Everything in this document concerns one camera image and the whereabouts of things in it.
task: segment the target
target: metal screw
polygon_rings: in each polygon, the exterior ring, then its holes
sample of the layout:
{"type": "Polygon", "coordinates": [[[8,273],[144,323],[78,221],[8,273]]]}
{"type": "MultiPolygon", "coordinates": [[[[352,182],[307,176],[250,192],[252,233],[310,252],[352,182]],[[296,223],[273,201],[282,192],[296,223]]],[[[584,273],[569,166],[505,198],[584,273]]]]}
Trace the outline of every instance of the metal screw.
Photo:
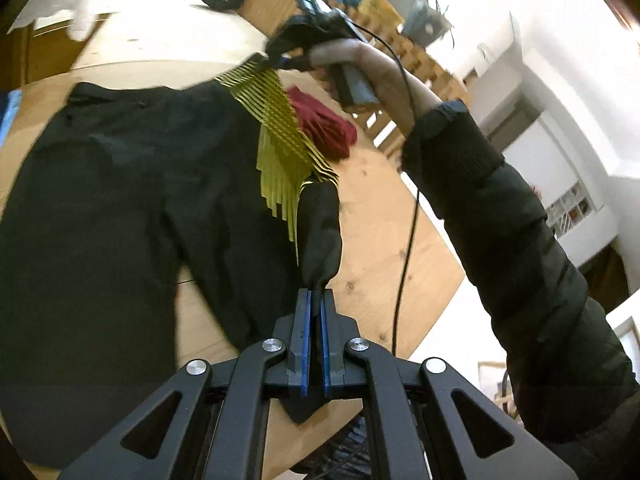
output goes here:
{"type": "Polygon", "coordinates": [[[262,348],[264,350],[266,350],[267,352],[277,352],[278,350],[280,350],[282,348],[282,341],[280,341],[279,339],[265,339],[262,342],[262,348]]]}
{"type": "Polygon", "coordinates": [[[441,374],[444,370],[447,369],[447,364],[442,359],[438,359],[437,357],[428,359],[425,366],[427,367],[427,370],[432,374],[441,374]]]}
{"type": "Polygon", "coordinates": [[[355,350],[356,352],[362,352],[369,348],[369,341],[364,339],[363,337],[354,337],[349,341],[349,348],[351,350],[355,350]]]}
{"type": "Polygon", "coordinates": [[[207,364],[202,359],[189,361],[187,364],[187,372],[191,375],[200,375],[207,370],[207,364]]]}

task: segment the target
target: black cable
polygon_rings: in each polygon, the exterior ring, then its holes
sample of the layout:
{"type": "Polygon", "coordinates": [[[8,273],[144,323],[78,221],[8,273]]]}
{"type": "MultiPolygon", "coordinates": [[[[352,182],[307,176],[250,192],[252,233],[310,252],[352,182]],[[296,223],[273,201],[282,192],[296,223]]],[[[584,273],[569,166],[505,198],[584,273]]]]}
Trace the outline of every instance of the black cable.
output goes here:
{"type": "Polygon", "coordinates": [[[322,471],[321,473],[318,473],[317,475],[313,475],[313,476],[307,475],[302,480],[320,480],[321,478],[325,478],[329,473],[333,473],[334,471],[337,471],[343,465],[345,465],[349,460],[351,460],[354,456],[356,456],[359,452],[361,452],[365,448],[366,445],[367,445],[367,441],[364,440],[363,442],[358,444],[355,447],[355,449],[353,451],[351,451],[346,457],[344,457],[339,462],[336,462],[334,465],[332,465],[326,471],[322,471]]]}
{"type": "MultiPolygon", "coordinates": [[[[418,122],[418,116],[415,110],[415,102],[414,102],[414,94],[411,92],[411,87],[409,86],[409,78],[406,76],[406,72],[404,70],[404,66],[402,66],[402,61],[398,57],[398,54],[389,46],[389,44],[380,38],[377,34],[374,34],[370,30],[367,30],[364,27],[361,27],[357,23],[353,23],[357,28],[366,32],[367,34],[372,35],[377,41],[382,43],[384,47],[391,53],[394,61],[400,68],[400,73],[402,74],[402,79],[404,80],[404,84],[406,86],[407,92],[409,92],[409,106],[411,107],[411,112],[414,115],[414,121],[418,122]]],[[[409,231],[409,241],[406,247],[406,254],[404,255],[404,264],[402,265],[402,273],[400,274],[400,284],[398,285],[398,294],[396,295],[396,307],[394,309],[394,324],[391,332],[391,353],[395,356],[398,350],[398,322],[400,319],[400,304],[402,303],[402,293],[404,292],[404,284],[406,282],[406,275],[409,270],[409,259],[411,258],[411,251],[414,248],[414,239],[415,239],[415,228],[418,225],[418,211],[420,209],[420,190],[415,190],[415,204],[414,204],[414,214],[411,219],[411,230],[409,231]]]]}
{"type": "MultiPolygon", "coordinates": [[[[502,376],[502,384],[501,384],[501,388],[500,388],[500,394],[502,395],[502,398],[507,396],[507,379],[509,379],[509,371],[505,370],[504,371],[504,375],[502,376]]],[[[508,407],[506,402],[502,403],[502,410],[507,415],[509,415],[509,407],[508,407]]]]}

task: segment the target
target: black sleeve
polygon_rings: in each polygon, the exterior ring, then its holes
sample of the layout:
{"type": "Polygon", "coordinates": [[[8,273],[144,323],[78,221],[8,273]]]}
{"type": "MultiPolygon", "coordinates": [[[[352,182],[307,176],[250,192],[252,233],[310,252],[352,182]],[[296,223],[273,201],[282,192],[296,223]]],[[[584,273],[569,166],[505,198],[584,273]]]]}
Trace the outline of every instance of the black sleeve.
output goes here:
{"type": "Polygon", "coordinates": [[[405,171],[431,203],[508,354],[527,429],[566,442],[638,390],[631,362],[520,174],[462,102],[428,112],[409,135],[405,171]]]}

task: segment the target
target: table surface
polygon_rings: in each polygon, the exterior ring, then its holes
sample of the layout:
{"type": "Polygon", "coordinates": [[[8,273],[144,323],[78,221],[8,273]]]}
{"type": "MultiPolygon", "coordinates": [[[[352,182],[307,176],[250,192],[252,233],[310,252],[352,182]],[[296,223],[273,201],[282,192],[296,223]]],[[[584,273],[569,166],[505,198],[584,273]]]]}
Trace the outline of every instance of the table surface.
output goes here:
{"type": "MultiPolygon", "coordinates": [[[[18,116],[0,148],[0,214],[21,161],[76,82],[84,80],[115,89],[158,85],[184,88],[231,66],[229,62],[137,60],[80,68],[28,85],[18,116]]],[[[281,79],[285,86],[295,84],[347,117],[310,76],[283,73],[281,79]]],[[[335,164],[335,171],[340,176],[343,250],[340,271],[329,288],[334,290],[338,312],[355,318],[362,336],[389,348],[414,198],[396,170],[360,130],[350,158],[335,164]]],[[[421,213],[402,300],[400,357],[408,358],[417,348],[462,279],[462,268],[421,213]]],[[[236,350],[226,341],[188,269],[180,271],[178,282],[179,363],[193,358],[215,363],[235,357],[236,350]]],[[[304,458],[343,427],[361,406],[359,400],[332,401],[297,426],[279,402],[272,401],[263,478],[272,479],[304,458]]],[[[56,476],[43,468],[34,471],[43,479],[56,476]]]]}

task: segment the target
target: red fabric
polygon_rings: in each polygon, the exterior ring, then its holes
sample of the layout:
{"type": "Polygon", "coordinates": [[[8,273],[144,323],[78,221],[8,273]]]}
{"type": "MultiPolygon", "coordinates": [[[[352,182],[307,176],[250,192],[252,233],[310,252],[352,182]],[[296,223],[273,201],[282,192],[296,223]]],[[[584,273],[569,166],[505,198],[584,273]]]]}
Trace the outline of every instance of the red fabric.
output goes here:
{"type": "Polygon", "coordinates": [[[356,127],[297,86],[289,88],[287,95],[298,116],[300,129],[320,153],[329,160],[348,158],[349,147],[358,139],[356,127]]]}

